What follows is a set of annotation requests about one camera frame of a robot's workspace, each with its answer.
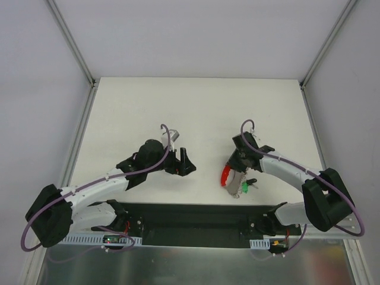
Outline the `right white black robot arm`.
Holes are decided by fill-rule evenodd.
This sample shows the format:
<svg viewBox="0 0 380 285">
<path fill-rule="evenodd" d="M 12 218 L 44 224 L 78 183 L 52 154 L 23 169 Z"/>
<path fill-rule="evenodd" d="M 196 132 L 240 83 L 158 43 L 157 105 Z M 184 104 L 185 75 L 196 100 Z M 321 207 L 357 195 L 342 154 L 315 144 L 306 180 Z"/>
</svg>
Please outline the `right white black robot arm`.
<svg viewBox="0 0 380 285">
<path fill-rule="evenodd" d="M 275 236 L 288 226 L 311 224 L 327 232 L 353 211 L 350 195 L 336 170 L 308 173 L 306 168 L 286 158 L 274 148 L 259 147 L 249 132 L 233 137 L 235 150 L 221 173 L 220 184 L 233 197 L 237 197 L 244 184 L 253 180 L 245 176 L 248 170 L 272 175 L 294 187 L 303 195 L 303 202 L 282 202 L 273 206 L 255 222 L 256 230 L 263 235 Z"/>
</svg>

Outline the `green headed key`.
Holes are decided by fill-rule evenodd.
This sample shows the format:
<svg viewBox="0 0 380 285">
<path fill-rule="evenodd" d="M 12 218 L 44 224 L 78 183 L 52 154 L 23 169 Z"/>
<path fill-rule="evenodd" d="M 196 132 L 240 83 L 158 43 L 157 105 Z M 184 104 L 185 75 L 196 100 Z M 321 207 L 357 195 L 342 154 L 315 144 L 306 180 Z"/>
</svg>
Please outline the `green headed key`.
<svg viewBox="0 0 380 285">
<path fill-rule="evenodd" d="M 242 192 L 246 194 L 248 191 L 249 191 L 249 185 L 246 182 L 242 183 Z"/>
</svg>

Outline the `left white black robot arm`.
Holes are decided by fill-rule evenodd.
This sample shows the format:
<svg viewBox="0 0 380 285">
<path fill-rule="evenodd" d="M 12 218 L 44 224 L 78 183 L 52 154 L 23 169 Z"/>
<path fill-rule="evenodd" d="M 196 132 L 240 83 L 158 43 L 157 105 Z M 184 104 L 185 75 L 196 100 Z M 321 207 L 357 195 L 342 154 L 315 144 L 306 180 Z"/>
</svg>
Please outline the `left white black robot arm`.
<svg viewBox="0 0 380 285">
<path fill-rule="evenodd" d="M 67 234 L 84 229 L 125 232 L 128 215 L 111 196 L 146 181 L 149 173 L 164 171 L 187 176 L 196 171 L 185 148 L 175 150 L 157 140 L 147 140 L 131 157 L 102 177 L 81 186 L 44 187 L 26 214 L 40 246 L 50 248 Z"/>
</svg>

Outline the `black headed key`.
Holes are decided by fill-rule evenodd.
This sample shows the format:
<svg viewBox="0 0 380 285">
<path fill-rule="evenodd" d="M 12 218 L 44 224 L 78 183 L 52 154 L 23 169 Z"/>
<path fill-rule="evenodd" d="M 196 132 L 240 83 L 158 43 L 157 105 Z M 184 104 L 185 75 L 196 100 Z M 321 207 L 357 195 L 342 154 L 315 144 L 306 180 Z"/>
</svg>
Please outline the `black headed key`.
<svg viewBox="0 0 380 285">
<path fill-rule="evenodd" d="M 257 186 L 256 186 L 257 180 L 256 180 L 255 178 L 253 178 L 253 179 L 248 179 L 248 180 L 246 181 L 246 183 L 247 183 L 248 186 L 253 186 L 254 188 L 257 188 Z"/>
</svg>

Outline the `red handled metal key holder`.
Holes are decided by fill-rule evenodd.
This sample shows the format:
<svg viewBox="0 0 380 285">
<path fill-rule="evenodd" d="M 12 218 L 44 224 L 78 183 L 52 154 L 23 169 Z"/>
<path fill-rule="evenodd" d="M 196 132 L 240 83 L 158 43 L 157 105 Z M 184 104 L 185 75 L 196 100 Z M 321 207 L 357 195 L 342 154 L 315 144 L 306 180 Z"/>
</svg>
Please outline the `red handled metal key holder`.
<svg viewBox="0 0 380 285">
<path fill-rule="evenodd" d="M 220 185 L 233 198 L 238 199 L 243 192 L 243 183 L 246 182 L 246 172 L 238 172 L 226 164 L 221 173 Z"/>
</svg>

